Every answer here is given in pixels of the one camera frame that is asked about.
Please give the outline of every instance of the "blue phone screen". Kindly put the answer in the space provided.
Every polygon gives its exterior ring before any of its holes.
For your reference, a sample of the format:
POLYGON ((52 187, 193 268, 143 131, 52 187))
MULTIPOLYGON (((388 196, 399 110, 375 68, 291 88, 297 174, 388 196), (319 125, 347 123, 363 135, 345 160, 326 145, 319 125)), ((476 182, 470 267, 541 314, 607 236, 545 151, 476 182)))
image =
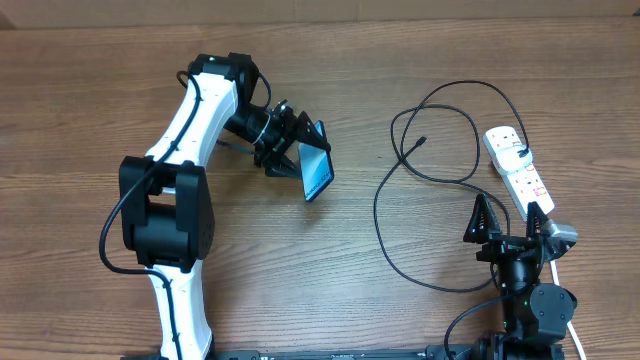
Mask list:
MULTIPOLYGON (((326 139, 322 121, 317 121, 315 126, 326 139)), ((302 171, 304 198, 307 202, 311 202, 333 181, 331 157, 326 151, 304 143, 298 145, 298 157, 302 171)))

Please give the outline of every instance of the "power strip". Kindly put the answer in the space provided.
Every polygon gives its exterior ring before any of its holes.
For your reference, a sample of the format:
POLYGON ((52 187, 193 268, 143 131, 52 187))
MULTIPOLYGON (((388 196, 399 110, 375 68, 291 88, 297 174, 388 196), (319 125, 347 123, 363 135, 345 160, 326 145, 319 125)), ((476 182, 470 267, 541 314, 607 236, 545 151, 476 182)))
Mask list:
MULTIPOLYGON (((491 155, 491 160, 496 169, 500 168, 496 154, 505 149, 522 147, 522 141, 520 141, 518 133, 511 126, 493 128, 484 134, 482 140, 489 151, 489 155, 491 155)), ((545 214, 553 210, 554 204, 553 200, 551 200, 551 195, 549 195, 549 191, 542 183, 542 179, 533 163, 507 174, 503 174, 502 171, 500 175, 513 201, 516 203, 522 220, 527 221, 527 208, 530 202, 537 201, 545 214)))

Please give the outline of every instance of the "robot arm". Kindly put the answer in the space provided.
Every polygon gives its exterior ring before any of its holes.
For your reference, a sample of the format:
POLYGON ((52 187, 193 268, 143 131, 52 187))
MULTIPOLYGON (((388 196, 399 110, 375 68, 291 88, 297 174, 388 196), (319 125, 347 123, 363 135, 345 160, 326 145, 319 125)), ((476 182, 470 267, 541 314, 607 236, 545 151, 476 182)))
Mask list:
MULTIPOLYGON (((200 86, 200 106, 178 149, 165 162, 181 165, 185 161, 190 161, 196 166, 206 168, 224 125, 238 109, 238 93, 235 81, 227 80, 222 75, 200 73, 193 77, 200 86)), ((149 149, 146 156, 158 160, 167 152, 171 142, 187 121, 195 100, 196 92, 193 83, 189 81, 182 105, 169 128, 160 141, 149 149)))
POLYGON ((318 133, 306 113, 296 117, 286 101, 273 110, 250 103, 259 77, 250 56, 199 55, 189 73, 200 89, 200 101, 177 148, 164 162, 157 162, 194 111, 196 84, 191 79, 182 105, 160 141, 144 158, 126 157, 120 166, 121 197, 140 178, 149 177, 122 205, 123 238, 126 247, 136 252, 138 263, 169 280, 181 353, 178 355, 172 331, 167 290, 162 280, 150 276, 163 343, 160 354, 138 359, 200 360, 208 358, 213 349, 204 310, 202 262, 211 248, 215 225, 206 167, 222 129, 255 146, 254 164, 263 166, 267 176, 300 177, 299 168, 284 155, 296 140, 330 151, 326 137, 318 133), (152 166, 153 173, 148 174, 152 166), (150 196, 162 192, 174 194, 175 205, 151 200, 150 196))

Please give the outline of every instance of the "wooden table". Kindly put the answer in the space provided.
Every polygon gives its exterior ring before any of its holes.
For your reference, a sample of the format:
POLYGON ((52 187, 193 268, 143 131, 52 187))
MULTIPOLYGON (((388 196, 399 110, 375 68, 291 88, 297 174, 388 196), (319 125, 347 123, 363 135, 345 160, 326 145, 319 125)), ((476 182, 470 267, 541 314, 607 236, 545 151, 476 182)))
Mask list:
MULTIPOLYGON (((298 181, 266 178, 251 157, 216 150, 208 179, 217 228, 204 268, 216 348, 421 348, 495 296, 492 288, 438 293, 400 278, 372 220, 375 190, 396 161, 391 118, 440 84, 473 78, 516 104, 556 203, 551 215, 580 233, 558 267, 579 299, 574 324, 587 354, 637 358, 640 21, 611 18, 0 32, 1 359, 157 349, 149 280, 104 268, 98 234, 117 200, 122 158, 143 155, 182 101, 174 73, 199 53, 229 51, 253 56, 275 100, 326 122, 336 180, 305 204, 298 181)), ((255 102, 264 99, 260 88, 255 102)), ((481 132, 517 126, 504 101, 479 86, 434 101, 463 108, 481 132)), ((463 118, 425 111, 414 126, 408 141, 428 136, 412 159, 420 170, 469 171, 475 143, 463 118)), ((514 233, 523 233, 483 145, 470 182, 507 203, 514 233)), ((443 286, 486 280, 478 246, 461 240, 474 197, 398 171, 380 200, 396 264, 443 286)), ((115 263, 137 266, 119 224, 107 246, 115 263)), ((497 307, 471 316, 452 342, 500 322, 497 307)))

